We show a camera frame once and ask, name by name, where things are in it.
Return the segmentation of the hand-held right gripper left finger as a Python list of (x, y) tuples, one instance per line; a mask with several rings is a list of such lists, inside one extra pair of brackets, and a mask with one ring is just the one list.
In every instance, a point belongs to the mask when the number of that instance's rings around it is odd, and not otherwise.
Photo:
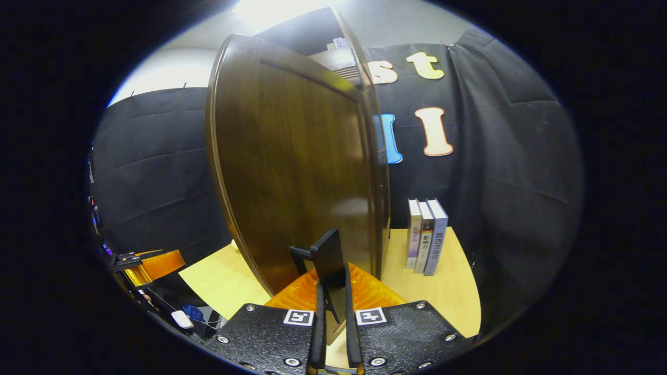
[(326, 361), (326, 313), (315, 270), (265, 305), (247, 303), (205, 349), (254, 374), (316, 374)]

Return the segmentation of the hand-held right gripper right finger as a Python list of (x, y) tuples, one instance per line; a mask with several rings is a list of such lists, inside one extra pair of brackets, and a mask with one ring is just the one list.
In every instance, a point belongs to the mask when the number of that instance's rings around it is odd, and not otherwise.
[(472, 348), (428, 301), (404, 301), (352, 263), (345, 278), (347, 356), (357, 373), (424, 374)]

